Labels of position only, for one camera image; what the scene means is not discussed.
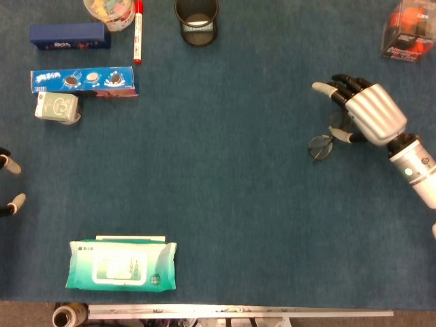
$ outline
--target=plastic jar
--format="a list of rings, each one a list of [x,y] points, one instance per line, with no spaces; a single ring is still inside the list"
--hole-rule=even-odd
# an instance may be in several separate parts
[[[83,0],[83,3],[111,32],[122,31],[135,19],[134,0]]]

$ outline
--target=cookie box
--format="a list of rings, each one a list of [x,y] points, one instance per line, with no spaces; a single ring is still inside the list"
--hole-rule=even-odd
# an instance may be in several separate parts
[[[31,25],[30,42],[40,50],[110,48],[110,32],[102,22]]]
[[[32,93],[73,93],[90,97],[139,95],[131,66],[32,71],[31,89]]]

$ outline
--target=oreo box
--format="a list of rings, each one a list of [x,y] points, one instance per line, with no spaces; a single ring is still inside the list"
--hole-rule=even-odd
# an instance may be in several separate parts
[[[40,50],[110,48],[110,33],[102,22],[31,25],[30,42]]]
[[[35,70],[32,93],[73,93],[91,97],[137,97],[138,83],[130,67]]]

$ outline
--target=robotic hand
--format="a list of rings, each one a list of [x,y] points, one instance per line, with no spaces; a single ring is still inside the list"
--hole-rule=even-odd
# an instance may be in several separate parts
[[[315,82],[312,88],[342,107],[360,133],[330,128],[332,135],[344,142],[366,139],[386,145],[389,160],[400,170],[416,193],[436,209],[436,162],[415,134],[404,134],[407,119],[380,84],[345,74],[334,75],[333,82]]]
[[[0,170],[5,168],[12,174],[20,174],[21,167],[10,158],[11,153],[0,147]],[[10,203],[6,206],[0,206],[0,217],[15,215],[18,210],[25,203],[26,195],[24,193],[18,194]]]

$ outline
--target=eyeglasses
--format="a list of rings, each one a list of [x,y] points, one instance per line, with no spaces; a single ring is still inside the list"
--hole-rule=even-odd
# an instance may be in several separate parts
[[[346,111],[335,112],[328,119],[328,126],[349,130],[352,126],[352,120],[348,117]],[[309,142],[307,150],[311,154],[314,161],[324,160],[333,149],[333,142],[336,138],[333,135],[321,135],[312,138]]]

